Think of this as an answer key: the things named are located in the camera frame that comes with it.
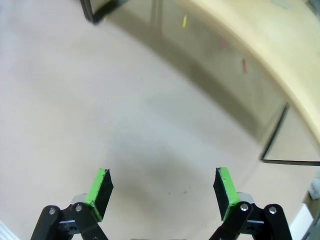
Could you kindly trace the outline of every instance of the white floor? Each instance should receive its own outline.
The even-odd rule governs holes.
[[[220,222],[215,168],[241,191],[263,148],[243,124],[120,27],[86,22],[76,0],[1,7],[0,219],[19,238],[98,168],[114,184],[110,240],[192,240]]]

